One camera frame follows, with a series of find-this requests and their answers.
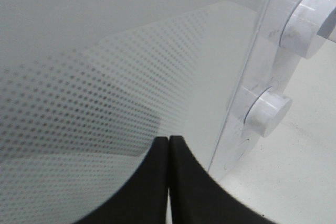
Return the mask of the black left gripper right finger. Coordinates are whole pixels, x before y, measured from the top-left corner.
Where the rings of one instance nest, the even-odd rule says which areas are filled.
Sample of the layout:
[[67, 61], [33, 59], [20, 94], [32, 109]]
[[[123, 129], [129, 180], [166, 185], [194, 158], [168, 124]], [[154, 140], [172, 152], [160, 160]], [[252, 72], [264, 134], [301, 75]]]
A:
[[169, 139], [173, 223], [272, 223], [214, 181], [182, 136]]

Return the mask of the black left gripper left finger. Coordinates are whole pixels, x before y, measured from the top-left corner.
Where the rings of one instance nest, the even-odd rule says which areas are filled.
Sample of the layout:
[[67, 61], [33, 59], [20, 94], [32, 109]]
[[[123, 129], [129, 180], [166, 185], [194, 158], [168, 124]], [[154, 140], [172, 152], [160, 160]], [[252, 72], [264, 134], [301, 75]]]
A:
[[169, 141], [159, 136], [127, 182], [77, 223], [165, 223], [168, 169]]

